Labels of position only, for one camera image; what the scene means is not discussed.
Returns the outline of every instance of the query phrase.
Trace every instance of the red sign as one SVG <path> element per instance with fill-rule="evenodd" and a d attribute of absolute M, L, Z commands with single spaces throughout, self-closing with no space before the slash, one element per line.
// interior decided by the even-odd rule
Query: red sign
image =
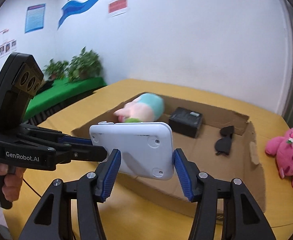
<path fill-rule="evenodd" d="M 124 9 L 128 6 L 128 0 L 117 0 L 109 4 L 109 13 Z"/>

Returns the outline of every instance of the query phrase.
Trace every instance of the ribbed blue pad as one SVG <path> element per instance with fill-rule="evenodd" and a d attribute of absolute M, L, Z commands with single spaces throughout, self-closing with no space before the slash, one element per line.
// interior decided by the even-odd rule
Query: ribbed blue pad
<path fill-rule="evenodd" d="M 176 173 L 177 173 L 177 176 L 179 177 L 179 181 L 180 181 L 184 196 L 187 197 L 189 201 L 191 201 L 194 197 L 194 194 L 192 192 L 192 182 L 177 150 L 174 151 L 173 158 L 174 158 L 173 161 L 174 161 Z"/>
<path fill-rule="evenodd" d="M 62 138 L 59 138 L 59 143 L 78 143 L 78 144 L 87 144 L 92 145 L 91 139 L 84 139 L 84 138 L 78 138 L 74 136 L 63 136 Z"/>
<path fill-rule="evenodd" d="M 106 199 L 111 196 L 111 192 L 115 183 L 116 176 L 119 172 L 120 165 L 121 152 L 118 150 L 103 181 L 103 190 L 101 194 L 103 201 L 106 201 Z"/>

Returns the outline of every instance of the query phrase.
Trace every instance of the white plastic device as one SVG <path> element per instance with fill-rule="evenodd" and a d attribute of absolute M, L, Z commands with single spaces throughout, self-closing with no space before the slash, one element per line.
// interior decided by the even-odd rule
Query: white plastic device
<path fill-rule="evenodd" d="M 108 156 L 113 149 L 120 150 L 121 173 L 160 180 L 173 176 L 173 137 L 166 123 L 100 122 L 90 127 L 90 137 Z"/>

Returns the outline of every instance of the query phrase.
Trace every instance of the green table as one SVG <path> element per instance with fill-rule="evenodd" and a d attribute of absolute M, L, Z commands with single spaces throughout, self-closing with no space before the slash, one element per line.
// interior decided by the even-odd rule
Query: green table
<path fill-rule="evenodd" d="M 64 100 L 104 86 L 106 86 L 106 83 L 102 77 L 89 78 L 77 82 L 69 82 L 67 78 L 55 80 L 51 88 L 36 95 L 30 101 L 24 115 L 24 121 Z"/>

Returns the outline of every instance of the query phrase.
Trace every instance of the black box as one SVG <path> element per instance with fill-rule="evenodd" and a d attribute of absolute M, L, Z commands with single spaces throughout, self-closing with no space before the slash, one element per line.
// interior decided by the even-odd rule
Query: black box
<path fill-rule="evenodd" d="M 168 125 L 173 132 L 197 138 L 202 123 L 202 114 L 178 107 L 170 116 Z"/>

